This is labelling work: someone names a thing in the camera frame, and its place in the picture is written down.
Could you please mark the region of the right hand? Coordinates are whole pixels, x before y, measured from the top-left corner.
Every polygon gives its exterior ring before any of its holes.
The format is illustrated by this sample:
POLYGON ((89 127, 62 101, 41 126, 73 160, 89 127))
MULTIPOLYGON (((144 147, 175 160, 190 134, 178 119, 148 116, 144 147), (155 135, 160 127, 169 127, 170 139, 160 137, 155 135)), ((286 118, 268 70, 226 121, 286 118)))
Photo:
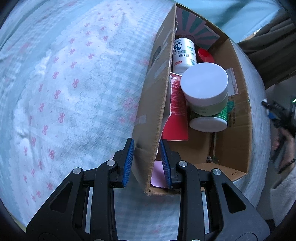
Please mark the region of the right hand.
POLYGON ((285 137, 286 141, 280 152, 283 154, 279 155, 278 158, 278 170, 291 171, 295 166, 295 138, 284 128, 278 128, 277 135, 274 139, 272 149, 276 151, 280 147, 280 137, 285 137))

